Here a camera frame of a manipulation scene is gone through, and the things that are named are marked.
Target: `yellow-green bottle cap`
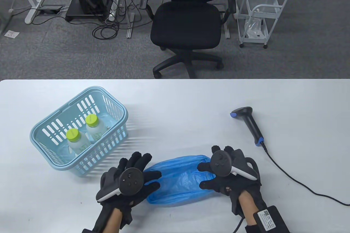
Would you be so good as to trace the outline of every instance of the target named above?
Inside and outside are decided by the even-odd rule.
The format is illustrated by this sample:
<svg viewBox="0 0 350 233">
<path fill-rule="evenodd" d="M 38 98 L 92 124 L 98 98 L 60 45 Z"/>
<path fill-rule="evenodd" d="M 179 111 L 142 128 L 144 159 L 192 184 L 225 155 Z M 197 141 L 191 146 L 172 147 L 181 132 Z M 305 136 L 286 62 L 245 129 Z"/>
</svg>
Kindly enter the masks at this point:
<svg viewBox="0 0 350 233">
<path fill-rule="evenodd" d="M 85 118 L 85 122 L 89 127 L 96 127 L 98 125 L 98 123 L 100 122 L 97 115 L 95 114 L 89 114 L 86 118 Z"/>
<path fill-rule="evenodd" d="M 77 142 L 81 138 L 81 135 L 78 129 L 72 128 L 67 131 L 66 137 L 71 142 Z"/>
</svg>

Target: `plastic bottle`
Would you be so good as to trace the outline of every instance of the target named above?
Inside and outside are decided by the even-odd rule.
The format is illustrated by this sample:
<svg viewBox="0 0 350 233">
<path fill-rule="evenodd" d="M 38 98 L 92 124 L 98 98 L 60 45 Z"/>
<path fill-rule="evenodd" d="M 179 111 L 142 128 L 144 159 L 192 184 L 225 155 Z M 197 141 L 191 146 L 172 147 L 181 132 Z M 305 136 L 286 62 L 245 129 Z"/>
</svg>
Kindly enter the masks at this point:
<svg viewBox="0 0 350 233">
<path fill-rule="evenodd" d="M 76 128 L 69 129 L 66 133 L 66 137 L 68 145 L 78 155 L 91 145 L 91 142 L 85 134 Z"/>
<path fill-rule="evenodd" d="M 95 114 L 89 114 L 86 117 L 85 122 L 86 129 L 94 141 L 99 140 L 104 135 L 104 133 L 107 132 L 106 125 Z"/>
</svg>

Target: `blue plastic basket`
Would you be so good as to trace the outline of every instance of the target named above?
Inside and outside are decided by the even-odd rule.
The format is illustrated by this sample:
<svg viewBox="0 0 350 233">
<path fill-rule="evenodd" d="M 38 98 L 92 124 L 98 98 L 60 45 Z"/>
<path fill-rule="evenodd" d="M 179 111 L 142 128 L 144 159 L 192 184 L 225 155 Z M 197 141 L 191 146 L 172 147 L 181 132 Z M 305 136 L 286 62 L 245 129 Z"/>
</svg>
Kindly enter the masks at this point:
<svg viewBox="0 0 350 233">
<path fill-rule="evenodd" d="M 86 116 L 92 113 L 109 128 L 95 143 L 85 124 Z M 128 111 L 118 100 L 101 87 L 90 87 L 36 124 L 30 141 L 54 169 L 70 170 L 83 177 L 126 139 L 127 119 Z M 65 134 L 71 128 L 85 133 L 92 142 L 79 155 L 68 147 Z"/>
</svg>

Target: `device label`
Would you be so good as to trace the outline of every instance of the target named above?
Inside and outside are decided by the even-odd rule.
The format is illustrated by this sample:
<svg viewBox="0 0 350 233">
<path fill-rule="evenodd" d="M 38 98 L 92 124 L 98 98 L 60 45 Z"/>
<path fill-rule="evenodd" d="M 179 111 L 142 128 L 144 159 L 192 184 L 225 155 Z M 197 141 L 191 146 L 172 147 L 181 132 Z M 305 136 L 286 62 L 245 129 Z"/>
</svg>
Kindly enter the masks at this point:
<svg viewBox="0 0 350 233">
<path fill-rule="evenodd" d="M 258 212 L 258 216 L 262 225 L 264 226 L 265 231 L 269 231 L 276 228 L 275 222 L 273 222 L 270 213 L 267 209 Z"/>
</svg>

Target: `plastic bag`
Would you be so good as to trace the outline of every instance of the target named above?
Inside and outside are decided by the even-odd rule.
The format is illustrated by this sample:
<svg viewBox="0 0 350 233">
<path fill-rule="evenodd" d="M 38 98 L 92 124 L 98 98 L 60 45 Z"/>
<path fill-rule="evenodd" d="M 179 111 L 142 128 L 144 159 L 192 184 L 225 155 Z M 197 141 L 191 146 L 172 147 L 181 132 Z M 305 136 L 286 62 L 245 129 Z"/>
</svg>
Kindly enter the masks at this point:
<svg viewBox="0 0 350 233">
<path fill-rule="evenodd" d="M 245 28 L 248 27 L 247 30 L 247 36 L 248 38 L 253 39 L 264 39 L 265 36 L 263 32 L 261 31 L 261 18 L 251 18 L 250 23 L 248 24 L 249 19 L 247 18 L 245 21 Z"/>
<path fill-rule="evenodd" d="M 215 178 L 210 172 L 199 172 L 201 162 L 210 162 L 204 155 L 185 156 L 159 162 L 145 171 L 159 170 L 162 177 L 157 181 L 160 188 L 147 197 L 155 205 L 173 205 L 195 202 L 212 194 L 213 190 L 199 187 L 200 182 Z"/>
</svg>

